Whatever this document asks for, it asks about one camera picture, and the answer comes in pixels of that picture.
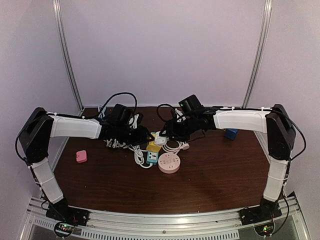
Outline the blue cube socket adapter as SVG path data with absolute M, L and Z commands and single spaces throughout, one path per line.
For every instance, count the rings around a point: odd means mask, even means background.
M 228 128 L 225 130 L 224 137 L 234 141 L 237 137 L 238 130 L 234 128 Z

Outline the yellow cube socket adapter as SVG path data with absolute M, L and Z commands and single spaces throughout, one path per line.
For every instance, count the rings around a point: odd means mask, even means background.
M 156 145 L 154 141 L 150 141 L 146 146 L 146 150 L 148 152 L 154 152 L 154 153 L 158 153 L 161 150 L 161 148 L 162 146 Z

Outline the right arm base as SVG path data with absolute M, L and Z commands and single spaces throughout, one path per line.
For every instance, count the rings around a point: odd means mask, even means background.
M 253 207 L 245 207 L 238 213 L 243 226 L 269 221 L 272 218 L 282 216 L 282 211 L 280 210 L 278 203 L 267 203 Z

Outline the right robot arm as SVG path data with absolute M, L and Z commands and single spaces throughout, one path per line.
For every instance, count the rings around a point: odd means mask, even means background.
M 237 107 L 203 107 L 187 110 L 181 104 L 182 115 L 166 120 L 160 136 L 187 142 L 196 131 L 237 129 L 260 132 L 267 136 L 269 171 L 263 199 L 266 202 L 256 210 L 259 220 L 268 220 L 275 212 L 277 202 L 288 179 L 289 164 L 296 131 L 282 105 L 271 108 L 243 109 Z

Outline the pink round power strip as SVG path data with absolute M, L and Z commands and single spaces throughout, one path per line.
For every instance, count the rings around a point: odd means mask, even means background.
M 174 174 L 181 166 L 180 157 L 172 152 L 163 153 L 158 158 L 158 168 L 162 173 Z

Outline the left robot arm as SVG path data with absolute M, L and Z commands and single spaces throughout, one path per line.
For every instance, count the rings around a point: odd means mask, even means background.
M 73 116 L 45 111 L 37 107 L 17 135 L 15 144 L 21 145 L 21 157 L 37 179 L 44 195 L 55 204 L 52 213 L 61 222 L 72 218 L 72 211 L 61 201 L 64 194 L 58 185 L 48 160 L 52 138 L 87 138 L 110 141 L 123 146 L 139 146 L 153 141 L 151 132 L 141 125 L 143 115 L 117 104 L 104 117 Z

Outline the pink plug adapter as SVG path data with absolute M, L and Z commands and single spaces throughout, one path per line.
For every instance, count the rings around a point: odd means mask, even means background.
M 75 160 L 78 164 L 85 163 L 88 160 L 88 155 L 86 150 L 77 151 L 75 154 Z

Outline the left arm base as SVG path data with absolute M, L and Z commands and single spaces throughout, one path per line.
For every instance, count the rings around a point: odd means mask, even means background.
M 86 226 L 90 212 L 88 210 L 70 207 L 65 203 L 49 203 L 45 216 L 73 226 Z

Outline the teal USB power strip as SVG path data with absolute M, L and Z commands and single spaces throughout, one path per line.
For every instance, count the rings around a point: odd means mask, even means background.
M 159 160 L 159 153 L 158 152 L 153 152 L 153 151 L 147 152 L 146 163 L 148 165 L 155 166 L 158 164 L 158 160 Z

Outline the white plug adapter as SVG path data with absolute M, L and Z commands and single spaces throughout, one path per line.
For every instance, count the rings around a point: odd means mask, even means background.
M 168 141 L 168 138 L 165 136 L 160 136 L 160 132 L 157 131 L 154 136 L 154 145 L 155 146 L 164 146 Z

